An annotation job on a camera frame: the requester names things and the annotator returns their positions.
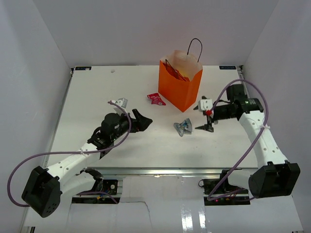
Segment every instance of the white wall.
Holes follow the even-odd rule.
[[[241,65],[278,0],[34,0],[70,67],[154,65],[192,38],[204,65]],[[199,45],[192,50],[198,53]]]
[[[50,145],[70,69],[32,0],[0,0],[0,232],[18,232],[24,209],[6,193],[10,172],[23,159]],[[13,178],[21,193],[30,161]]]
[[[245,63],[246,79],[268,99],[277,143],[301,168],[293,197],[305,232],[311,232],[310,44],[311,1],[280,0]]]

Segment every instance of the orange bag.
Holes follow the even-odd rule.
[[[198,59],[191,53],[189,54],[193,40],[198,40],[201,44]],[[202,43],[197,38],[193,40],[190,42],[188,52],[175,50],[171,55],[160,60],[158,91],[182,112],[196,102],[203,72],[202,64],[199,63]]]

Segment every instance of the table surface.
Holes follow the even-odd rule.
[[[163,98],[166,106],[151,105],[148,94],[157,92],[158,66],[92,67],[75,71],[57,127],[52,151],[78,150],[100,126],[104,116],[114,112],[107,102],[127,98],[127,111],[137,108],[153,123],[144,132],[130,134],[92,167],[232,167],[250,145],[246,132],[236,119],[220,121],[209,133],[194,130],[180,137],[173,123],[190,118],[193,128],[206,123],[206,118],[192,110],[182,113]],[[226,84],[238,79],[237,70],[220,70],[204,66],[198,93],[215,100]],[[65,158],[53,155],[48,165]],[[240,167],[257,167],[253,151]]]

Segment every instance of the red and white object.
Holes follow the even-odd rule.
[[[151,104],[166,105],[158,93],[149,94],[147,97],[151,100]]]

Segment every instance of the purple hose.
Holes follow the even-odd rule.
[[[115,144],[114,146],[111,146],[111,147],[108,147],[106,149],[102,149],[102,150],[92,150],[92,151],[56,151],[56,152],[45,152],[45,153],[40,153],[40,154],[35,154],[33,156],[30,156],[28,157],[27,159],[24,159],[23,161],[21,161],[14,169],[13,171],[11,172],[10,176],[9,176],[9,179],[8,179],[8,183],[7,183],[7,186],[6,186],[6,190],[7,190],[7,193],[8,193],[8,197],[10,199],[10,201],[14,204],[14,205],[17,205],[17,206],[20,206],[20,207],[29,207],[29,205],[26,205],[26,204],[21,204],[21,203],[18,203],[17,201],[14,200],[12,194],[11,194],[11,181],[12,181],[12,177],[13,175],[15,174],[15,172],[19,169],[20,166],[22,166],[25,162],[27,162],[28,160],[31,160],[31,159],[34,159],[36,157],[40,157],[40,156],[44,156],[44,155],[51,155],[51,154],[81,154],[81,153],[87,153],[87,154],[93,154],[93,153],[98,153],[98,152],[104,152],[104,151],[107,151],[107,150],[111,150],[117,146],[119,146],[121,143],[123,143],[126,138],[128,137],[128,135],[130,134],[131,132],[131,128],[132,128],[132,121],[131,121],[131,118],[130,116],[128,115],[128,113],[126,111],[123,110],[123,108],[121,108],[120,106],[118,106],[117,104],[109,101],[108,102],[109,104],[111,105],[114,105],[116,106],[117,108],[121,109],[121,111],[126,115],[128,121],[129,121],[129,128],[128,128],[128,131],[127,131],[127,134],[125,135],[125,137],[117,144]]]
[[[92,195],[92,194],[103,194],[103,195],[107,195],[109,196],[116,204],[118,204],[118,202],[108,193],[106,192],[82,192],[82,193],[78,193],[78,195]]]
[[[265,118],[264,118],[264,121],[263,121],[263,125],[265,126],[267,124],[267,121],[268,121],[268,117],[269,117],[269,109],[268,109],[268,103],[267,103],[267,100],[266,98],[264,97],[263,93],[258,89],[258,87],[253,84],[252,82],[248,81],[248,80],[244,80],[244,79],[235,79],[231,82],[229,82],[227,84],[227,86],[224,87],[224,89],[221,91],[219,97],[216,99],[213,107],[211,108],[211,111],[214,110],[214,108],[216,107],[217,103],[219,102],[220,98],[222,97],[223,93],[227,90],[227,88],[233,84],[233,83],[236,83],[236,82],[245,82],[245,83],[248,83],[250,84],[253,88],[255,88],[257,90],[257,92],[260,94],[262,100],[263,100],[263,103],[264,103],[264,106],[265,106]],[[228,196],[229,194],[232,194],[233,192],[231,193],[228,193],[228,194],[222,194],[220,196],[217,196],[215,198],[212,198],[211,196],[215,193],[215,191],[219,188],[219,186],[222,185],[222,183],[228,178],[228,176],[240,165],[240,163],[245,159],[245,157],[249,154],[249,152],[252,150],[252,148],[254,147],[254,145],[257,143],[257,141],[259,140],[259,138],[261,137],[262,133],[264,131],[264,128],[261,128],[258,135],[256,136],[256,138],[254,139],[254,141],[252,142],[252,144],[250,145],[250,147],[247,149],[247,151],[244,153],[244,155],[236,162],[236,164],[228,171],[228,173],[218,182],[218,184],[213,188],[213,190],[210,192],[210,194],[208,195],[207,197],[207,200],[216,200],[216,199],[219,199],[219,198],[223,198],[223,197],[226,197]]]

